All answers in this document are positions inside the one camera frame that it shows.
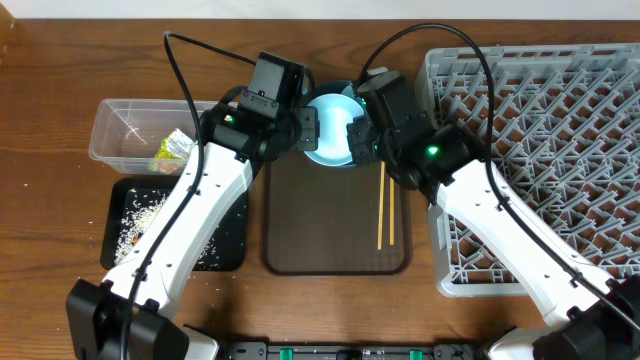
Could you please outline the wooden chopstick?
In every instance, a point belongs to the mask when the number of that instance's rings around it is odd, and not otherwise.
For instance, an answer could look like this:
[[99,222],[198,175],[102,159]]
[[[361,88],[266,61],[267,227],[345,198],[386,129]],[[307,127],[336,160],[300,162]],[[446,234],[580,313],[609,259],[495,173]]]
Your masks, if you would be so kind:
[[395,183],[389,181],[389,245],[395,246]]
[[378,226],[377,226],[377,250],[382,250],[383,244],[383,227],[384,227],[384,197],[385,197],[385,177],[386,164],[381,162],[380,165],[380,186],[379,186],[379,203],[378,203]]

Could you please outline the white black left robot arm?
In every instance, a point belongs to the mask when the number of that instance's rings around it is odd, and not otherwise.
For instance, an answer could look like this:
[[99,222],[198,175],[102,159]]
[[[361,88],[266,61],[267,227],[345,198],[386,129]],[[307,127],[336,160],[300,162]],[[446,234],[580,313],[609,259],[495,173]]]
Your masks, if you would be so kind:
[[80,279],[66,299],[78,359],[213,359],[218,342],[173,321],[187,281],[226,213],[260,167],[284,151],[315,149],[312,106],[269,118],[217,103],[192,114],[197,142],[142,238],[98,285]]

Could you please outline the dark blue plate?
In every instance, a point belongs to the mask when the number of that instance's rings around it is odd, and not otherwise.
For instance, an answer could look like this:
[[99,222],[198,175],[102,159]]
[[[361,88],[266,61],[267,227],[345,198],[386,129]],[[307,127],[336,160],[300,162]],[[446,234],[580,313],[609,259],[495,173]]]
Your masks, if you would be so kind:
[[352,85],[349,80],[336,80],[320,85],[314,91],[306,96],[306,102],[326,94],[342,94],[343,91]]

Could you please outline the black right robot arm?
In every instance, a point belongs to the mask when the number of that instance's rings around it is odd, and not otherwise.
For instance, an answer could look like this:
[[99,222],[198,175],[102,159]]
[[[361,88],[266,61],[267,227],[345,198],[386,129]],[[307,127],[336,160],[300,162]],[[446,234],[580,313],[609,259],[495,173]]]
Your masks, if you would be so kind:
[[396,183],[470,229],[534,301],[544,327],[514,328],[478,358],[638,358],[638,276],[618,282],[569,247],[483,159],[477,138],[415,118],[382,128],[361,116],[346,129],[356,164],[383,161]]

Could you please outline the white cooked rice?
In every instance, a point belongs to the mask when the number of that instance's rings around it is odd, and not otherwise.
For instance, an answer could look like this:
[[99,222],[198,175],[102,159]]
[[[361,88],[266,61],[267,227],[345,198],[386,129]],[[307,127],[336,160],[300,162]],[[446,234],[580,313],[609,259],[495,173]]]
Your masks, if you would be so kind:
[[[133,250],[159,214],[170,193],[169,189],[143,188],[133,188],[126,193],[123,214],[116,221],[119,230],[117,231],[113,261],[115,265],[122,262]],[[201,271],[222,269],[214,239],[209,240],[199,255],[195,269]]]

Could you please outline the light blue cup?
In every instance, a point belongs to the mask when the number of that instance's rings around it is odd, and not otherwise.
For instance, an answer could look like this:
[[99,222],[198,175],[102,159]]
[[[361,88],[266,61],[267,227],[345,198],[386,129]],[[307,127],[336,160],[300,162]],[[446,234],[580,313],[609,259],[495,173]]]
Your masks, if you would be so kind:
[[349,84],[348,86],[346,86],[342,91],[341,94],[344,96],[347,96],[351,99],[355,99],[357,97],[357,92],[354,89],[354,86],[352,84]]

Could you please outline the light blue bowl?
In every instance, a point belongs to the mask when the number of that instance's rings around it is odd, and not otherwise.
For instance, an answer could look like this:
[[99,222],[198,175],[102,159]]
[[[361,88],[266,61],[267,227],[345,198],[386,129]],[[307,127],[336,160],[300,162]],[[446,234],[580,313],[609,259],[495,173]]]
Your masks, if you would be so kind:
[[318,111],[318,147],[306,151],[313,162],[327,167],[348,167],[353,158],[348,145],[347,126],[364,114],[363,107],[342,94],[325,94],[313,99],[309,105]]

